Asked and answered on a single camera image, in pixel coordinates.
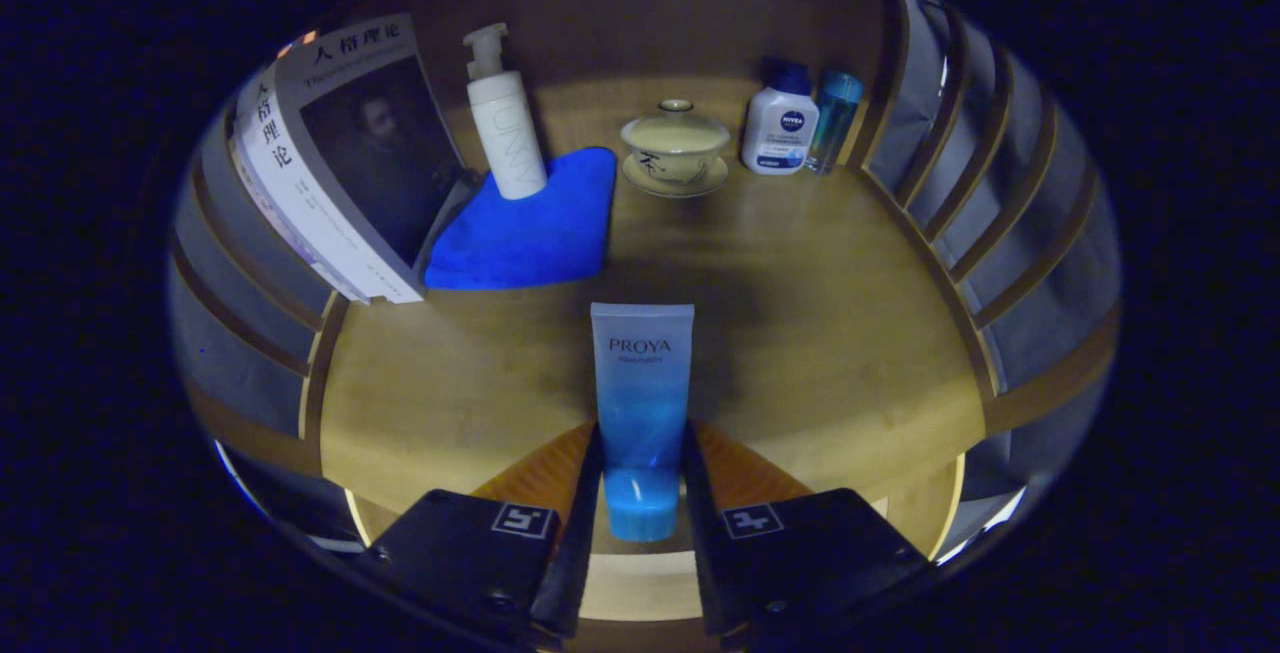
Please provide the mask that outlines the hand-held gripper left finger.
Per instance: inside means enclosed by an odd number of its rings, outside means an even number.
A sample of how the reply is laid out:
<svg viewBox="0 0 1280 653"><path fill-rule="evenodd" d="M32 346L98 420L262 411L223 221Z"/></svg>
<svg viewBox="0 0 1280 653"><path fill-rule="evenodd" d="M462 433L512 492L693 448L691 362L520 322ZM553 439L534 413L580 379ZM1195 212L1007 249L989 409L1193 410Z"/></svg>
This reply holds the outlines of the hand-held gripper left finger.
<svg viewBox="0 0 1280 653"><path fill-rule="evenodd" d="M361 554L360 577L485 647L561 647L579 627L602 467L585 423L474 493L430 490Z"/></svg>

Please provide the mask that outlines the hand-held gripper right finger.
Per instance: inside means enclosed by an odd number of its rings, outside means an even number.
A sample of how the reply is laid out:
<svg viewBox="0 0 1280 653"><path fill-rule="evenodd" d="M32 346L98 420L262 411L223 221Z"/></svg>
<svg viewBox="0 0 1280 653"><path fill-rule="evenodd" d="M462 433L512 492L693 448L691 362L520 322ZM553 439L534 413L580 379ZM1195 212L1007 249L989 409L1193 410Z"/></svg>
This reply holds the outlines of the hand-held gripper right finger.
<svg viewBox="0 0 1280 653"><path fill-rule="evenodd" d="M682 471L701 615L721 641L791 641L861 618L931 566L856 492L813 492L708 424L687 424Z"/></svg>

